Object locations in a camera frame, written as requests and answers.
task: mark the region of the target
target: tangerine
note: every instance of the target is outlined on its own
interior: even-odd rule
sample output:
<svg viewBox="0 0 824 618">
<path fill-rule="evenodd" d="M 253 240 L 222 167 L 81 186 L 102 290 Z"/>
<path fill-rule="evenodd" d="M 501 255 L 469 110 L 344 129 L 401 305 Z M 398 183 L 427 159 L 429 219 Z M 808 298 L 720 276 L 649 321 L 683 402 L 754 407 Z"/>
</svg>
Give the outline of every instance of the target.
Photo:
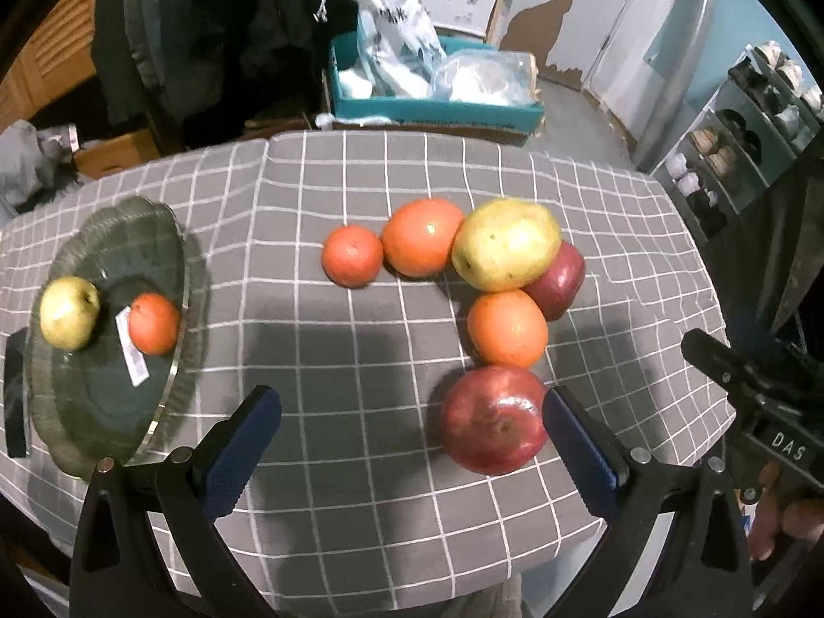
<svg viewBox="0 0 824 618">
<path fill-rule="evenodd" d="M 386 260 L 399 274 L 431 277 L 446 268 L 464 213 L 442 197 L 423 197 L 398 209 L 383 228 Z"/>
<path fill-rule="evenodd" d="M 530 367 L 544 354 L 549 330 L 541 309 L 523 290 L 481 295 L 467 330 L 484 362 Z"/>
<path fill-rule="evenodd" d="M 323 243 L 320 264 L 331 280 L 344 288 L 360 288 L 381 271 L 381 241 L 360 226 L 341 226 Z"/>
<path fill-rule="evenodd" d="M 159 293 L 135 297 L 129 311 L 129 337 L 146 355 L 165 355 L 177 344 L 180 311 Z"/>
</svg>

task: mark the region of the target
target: table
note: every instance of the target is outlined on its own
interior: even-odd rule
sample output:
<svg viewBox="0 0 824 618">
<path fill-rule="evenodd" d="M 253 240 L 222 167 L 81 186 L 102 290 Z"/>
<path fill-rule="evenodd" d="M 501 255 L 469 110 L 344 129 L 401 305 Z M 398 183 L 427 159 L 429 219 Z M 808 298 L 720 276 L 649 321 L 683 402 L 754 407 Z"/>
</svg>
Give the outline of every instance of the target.
<svg viewBox="0 0 824 618">
<path fill-rule="evenodd" d="M 569 385 L 626 445 L 661 460 L 693 462 L 732 420 L 722 390 L 679 350 L 691 327 L 724 338 L 718 301 L 673 204 L 644 175 L 419 133 L 295 133 L 154 161 L 6 226 L 3 342 L 27 323 L 60 244 L 133 193 L 174 209 L 193 277 L 178 396 L 153 453 L 196 445 L 258 383 L 283 398 L 280 431 L 217 522 L 275 607 L 433 603 L 501 582 L 597 527 L 551 443 L 500 478 L 442 453 L 431 423 L 472 364 L 475 293 L 454 274 L 331 285 L 320 244 L 342 220 L 380 232 L 390 209 L 430 193 L 467 212 L 500 194 L 544 202 L 588 275 L 551 324 L 536 374 Z M 71 542 L 85 485 L 56 469 L 36 435 L 33 445 L 9 460 L 0 444 L 0 490 Z M 193 592 L 165 522 L 152 523 L 172 577 Z"/>
</svg>

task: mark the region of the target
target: finger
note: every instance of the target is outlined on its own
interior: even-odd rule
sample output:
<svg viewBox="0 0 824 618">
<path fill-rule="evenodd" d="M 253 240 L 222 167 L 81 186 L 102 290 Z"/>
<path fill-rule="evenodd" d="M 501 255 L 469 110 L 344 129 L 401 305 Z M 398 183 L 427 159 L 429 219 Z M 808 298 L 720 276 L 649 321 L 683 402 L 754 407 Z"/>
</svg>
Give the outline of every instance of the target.
<svg viewBox="0 0 824 618">
<path fill-rule="evenodd" d="M 784 511 L 781 526 L 795 539 L 818 541 L 824 531 L 824 500 L 802 499 L 790 504 Z"/>
<path fill-rule="evenodd" d="M 777 462 L 768 462 L 758 474 L 758 483 L 769 488 L 778 480 L 780 473 L 781 466 Z"/>
<path fill-rule="evenodd" d="M 776 547 L 776 534 L 781 528 L 781 511 L 776 496 L 769 489 L 761 493 L 756 506 L 756 517 L 752 522 L 747 545 L 752 559 L 769 558 Z"/>
</svg>

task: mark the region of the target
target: blue gripper pad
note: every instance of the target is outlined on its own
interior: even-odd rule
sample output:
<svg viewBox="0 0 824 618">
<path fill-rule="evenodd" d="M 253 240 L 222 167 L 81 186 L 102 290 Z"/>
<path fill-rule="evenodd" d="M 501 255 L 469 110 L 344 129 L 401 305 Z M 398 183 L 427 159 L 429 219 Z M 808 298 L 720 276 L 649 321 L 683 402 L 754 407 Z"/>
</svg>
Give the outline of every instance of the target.
<svg viewBox="0 0 824 618">
<path fill-rule="evenodd" d="M 282 412 L 278 393 L 269 387 L 257 386 L 231 419 L 214 426 L 228 426 L 229 437 L 222 442 L 222 448 L 199 481 L 200 508 L 210 521 L 232 513 L 254 468 L 280 427 Z M 213 431 L 225 434 L 213 428 L 200 445 Z"/>
<path fill-rule="evenodd" d="M 588 416 L 582 408 L 579 415 Z M 619 479 L 555 388 L 547 390 L 544 397 L 543 419 L 546 433 L 555 444 L 587 510 L 608 523 L 614 521 L 619 508 Z"/>
</svg>

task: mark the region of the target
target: orange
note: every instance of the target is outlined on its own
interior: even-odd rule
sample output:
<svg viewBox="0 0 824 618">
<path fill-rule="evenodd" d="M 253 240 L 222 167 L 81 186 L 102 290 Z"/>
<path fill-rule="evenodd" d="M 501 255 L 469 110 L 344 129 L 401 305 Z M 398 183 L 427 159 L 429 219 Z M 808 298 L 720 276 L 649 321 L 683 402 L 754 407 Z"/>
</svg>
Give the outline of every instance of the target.
<svg viewBox="0 0 824 618">
<path fill-rule="evenodd" d="M 380 239 L 360 226 L 342 226 L 331 231 L 320 254 L 323 271 L 344 288 L 360 288 L 374 281 L 382 263 Z"/>
<path fill-rule="evenodd" d="M 158 293 L 135 297 L 129 311 L 129 337 L 146 355 L 164 355 L 177 344 L 180 311 Z"/>
<path fill-rule="evenodd" d="M 383 228 L 388 263 L 410 278 L 431 277 L 446 268 L 464 214 L 440 197 L 423 197 L 398 209 Z"/>
<path fill-rule="evenodd" d="M 467 330 L 484 362 L 530 367 L 544 354 L 549 331 L 541 309 L 523 290 L 481 295 Z"/>
</svg>

